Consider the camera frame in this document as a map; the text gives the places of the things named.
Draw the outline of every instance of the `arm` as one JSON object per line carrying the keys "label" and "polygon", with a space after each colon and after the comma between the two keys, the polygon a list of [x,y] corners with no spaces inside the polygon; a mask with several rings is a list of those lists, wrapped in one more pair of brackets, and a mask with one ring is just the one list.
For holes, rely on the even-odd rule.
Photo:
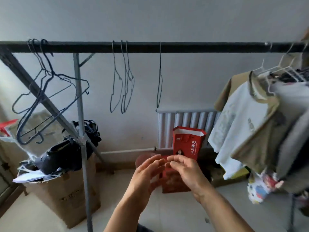
{"label": "arm", "polygon": [[217,232],[254,232],[232,205],[220,195],[203,175],[197,162],[185,156],[169,156],[168,167],[178,171],[195,199],[207,212]]}
{"label": "arm", "polygon": [[154,176],[165,169],[164,164],[161,155],[155,155],[136,169],[104,232],[136,232],[139,216],[147,206],[150,194],[165,181],[159,179],[150,183]]}

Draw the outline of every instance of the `black metal rail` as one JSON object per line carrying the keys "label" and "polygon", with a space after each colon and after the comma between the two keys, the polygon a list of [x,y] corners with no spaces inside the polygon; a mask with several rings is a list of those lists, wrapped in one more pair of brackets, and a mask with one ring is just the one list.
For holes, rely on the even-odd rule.
{"label": "black metal rail", "polygon": [[[126,52],[126,42],[65,42],[44,44],[47,53],[115,53]],[[307,42],[128,42],[128,53],[286,53],[309,52]],[[0,41],[0,47],[13,53],[29,53],[26,41]],[[40,44],[35,47],[40,52]]]}

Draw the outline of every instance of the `tiled floor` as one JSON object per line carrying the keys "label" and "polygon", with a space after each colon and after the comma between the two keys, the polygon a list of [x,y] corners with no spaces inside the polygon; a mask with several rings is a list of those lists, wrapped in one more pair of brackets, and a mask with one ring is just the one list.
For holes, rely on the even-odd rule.
{"label": "tiled floor", "polygon": [[[99,175],[102,207],[93,215],[95,232],[102,232],[121,199],[133,174],[132,170],[117,171],[113,176]],[[253,205],[248,197],[246,183],[220,187],[224,195],[241,216],[256,232],[285,231],[288,203],[287,195],[271,195],[263,204]],[[187,232],[214,231],[211,224],[205,222],[207,215],[194,200],[190,192],[165,194],[157,189],[142,213],[139,222],[153,231]],[[86,222],[68,230],[64,223],[33,194],[23,194],[0,218],[1,232],[85,232]],[[295,231],[308,231],[309,218],[297,210],[295,214]]]}

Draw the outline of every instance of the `white wall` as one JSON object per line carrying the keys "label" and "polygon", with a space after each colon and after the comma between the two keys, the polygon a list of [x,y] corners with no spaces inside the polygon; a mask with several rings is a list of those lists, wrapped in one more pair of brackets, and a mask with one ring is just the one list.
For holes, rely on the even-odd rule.
{"label": "white wall", "polygon": [[[308,25],[308,5],[309,0],[1,0],[0,40],[292,41],[300,39]],[[34,77],[39,69],[34,55],[16,55]],[[160,107],[210,107],[229,77],[259,67],[264,56],[163,54]],[[267,61],[278,57],[272,54]],[[116,60],[124,76],[122,55]],[[56,72],[74,75],[71,54],[56,54],[52,63]],[[83,97],[85,118],[99,125],[101,151],[157,144],[159,54],[131,54],[130,66],[136,84],[125,114],[120,108],[109,112],[112,54],[97,54],[81,69],[91,85],[90,94]],[[8,118],[15,118],[10,107],[27,90],[3,64],[0,78],[1,105]],[[55,79],[47,93],[65,86]],[[61,109],[73,98],[74,90],[69,89],[52,101]],[[17,108],[26,108],[33,99],[25,98]],[[65,116],[77,120],[76,105]]]}

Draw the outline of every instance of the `radiator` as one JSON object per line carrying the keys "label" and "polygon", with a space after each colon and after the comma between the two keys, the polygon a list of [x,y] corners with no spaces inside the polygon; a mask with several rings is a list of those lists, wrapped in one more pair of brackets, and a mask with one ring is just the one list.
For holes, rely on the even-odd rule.
{"label": "radiator", "polygon": [[221,112],[214,109],[192,111],[157,111],[158,113],[158,149],[172,148],[173,128],[184,126],[206,131],[204,147],[210,147],[207,142],[214,124]]}

